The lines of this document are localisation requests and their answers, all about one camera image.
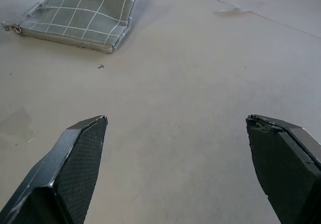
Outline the green grid-pattern zipper pouch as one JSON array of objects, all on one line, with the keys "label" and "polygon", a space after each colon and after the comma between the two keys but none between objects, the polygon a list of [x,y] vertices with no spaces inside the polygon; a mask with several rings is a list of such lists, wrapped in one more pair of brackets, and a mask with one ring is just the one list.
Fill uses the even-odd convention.
[{"label": "green grid-pattern zipper pouch", "polygon": [[44,0],[6,31],[106,53],[130,30],[137,0]]}]

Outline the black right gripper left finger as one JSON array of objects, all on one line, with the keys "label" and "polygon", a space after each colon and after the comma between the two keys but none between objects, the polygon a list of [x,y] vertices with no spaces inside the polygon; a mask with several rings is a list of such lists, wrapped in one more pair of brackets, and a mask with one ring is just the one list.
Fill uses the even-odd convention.
[{"label": "black right gripper left finger", "polygon": [[0,224],[84,224],[107,125],[101,115],[67,128],[0,211]]}]

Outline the clear tape strip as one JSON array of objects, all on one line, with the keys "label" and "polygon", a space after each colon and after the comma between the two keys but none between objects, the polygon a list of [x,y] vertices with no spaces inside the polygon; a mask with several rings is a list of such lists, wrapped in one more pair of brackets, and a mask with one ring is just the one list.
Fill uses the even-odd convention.
[{"label": "clear tape strip", "polygon": [[218,11],[213,11],[213,14],[222,16],[240,15],[247,13],[253,14],[255,10],[259,9],[261,6],[265,4],[265,1],[258,1],[254,4],[245,4],[242,6],[228,2],[226,2],[226,4],[228,5],[227,8]]}]

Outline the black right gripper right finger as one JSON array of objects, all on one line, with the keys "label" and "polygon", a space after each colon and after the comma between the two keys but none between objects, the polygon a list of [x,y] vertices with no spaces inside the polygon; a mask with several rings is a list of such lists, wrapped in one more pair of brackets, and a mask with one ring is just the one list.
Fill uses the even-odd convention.
[{"label": "black right gripper right finger", "polygon": [[304,128],[249,115],[257,179],[281,224],[321,224],[321,144]]}]

